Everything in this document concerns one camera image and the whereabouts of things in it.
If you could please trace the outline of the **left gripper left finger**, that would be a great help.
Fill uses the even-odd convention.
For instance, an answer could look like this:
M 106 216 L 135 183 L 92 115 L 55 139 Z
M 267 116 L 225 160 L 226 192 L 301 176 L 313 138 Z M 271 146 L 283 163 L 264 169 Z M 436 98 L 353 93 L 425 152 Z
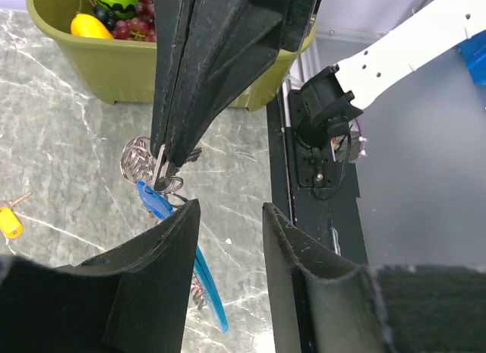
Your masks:
M 188 201 L 77 266 L 1 258 L 3 352 L 178 352 L 200 225 Z

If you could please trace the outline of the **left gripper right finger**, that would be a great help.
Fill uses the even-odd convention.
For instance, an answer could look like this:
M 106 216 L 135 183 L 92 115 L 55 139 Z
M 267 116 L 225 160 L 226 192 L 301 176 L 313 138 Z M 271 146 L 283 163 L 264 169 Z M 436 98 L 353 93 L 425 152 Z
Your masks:
M 263 206 L 278 352 L 483 352 L 482 266 L 358 265 Z

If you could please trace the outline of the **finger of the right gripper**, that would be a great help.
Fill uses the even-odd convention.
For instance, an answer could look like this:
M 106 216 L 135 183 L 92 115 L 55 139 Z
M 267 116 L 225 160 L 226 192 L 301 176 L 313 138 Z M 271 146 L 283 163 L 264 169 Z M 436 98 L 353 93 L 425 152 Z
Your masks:
M 178 73 L 195 0 L 153 0 L 156 25 L 156 76 L 150 151 L 154 156 L 168 147 L 175 117 Z
M 321 0 L 195 0 L 166 159 L 185 162 L 214 118 L 275 61 L 296 52 Z

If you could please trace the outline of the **metal keyring with small rings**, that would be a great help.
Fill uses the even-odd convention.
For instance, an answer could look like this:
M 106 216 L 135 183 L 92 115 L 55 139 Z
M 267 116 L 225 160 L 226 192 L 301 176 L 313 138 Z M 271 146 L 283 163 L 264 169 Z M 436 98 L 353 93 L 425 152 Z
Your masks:
M 162 171 L 161 162 L 153 157 L 148 150 L 149 137 L 138 136 L 132 138 L 122 150 L 119 168 L 124 179 L 137 186 L 140 198 L 148 213 L 160 222 L 167 219 L 177 209 L 182 207 L 188 199 L 178 194 L 184 185 L 183 178 L 156 174 Z M 202 310 L 209 297 L 207 292 L 206 273 L 199 256 L 202 252 L 196 248 L 194 270 L 191 281 L 191 300 L 198 310 Z

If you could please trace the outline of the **yellow key tag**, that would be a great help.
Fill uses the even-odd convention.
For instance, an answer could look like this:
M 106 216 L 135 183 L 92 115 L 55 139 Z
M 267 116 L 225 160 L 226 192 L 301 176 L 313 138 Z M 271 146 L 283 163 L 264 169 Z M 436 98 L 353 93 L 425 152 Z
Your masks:
M 11 208 L 3 206 L 0 212 L 0 229 L 7 238 L 19 237 L 24 227 Z

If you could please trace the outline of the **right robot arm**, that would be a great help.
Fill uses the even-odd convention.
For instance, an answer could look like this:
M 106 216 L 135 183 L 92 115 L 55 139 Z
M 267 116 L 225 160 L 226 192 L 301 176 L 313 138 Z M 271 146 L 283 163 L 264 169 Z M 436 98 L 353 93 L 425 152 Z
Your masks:
M 215 117 L 301 47 L 320 0 L 154 0 L 156 77 L 150 152 L 183 165 Z M 331 68 L 338 99 L 360 115 L 380 94 L 485 29 L 485 0 L 433 0 Z

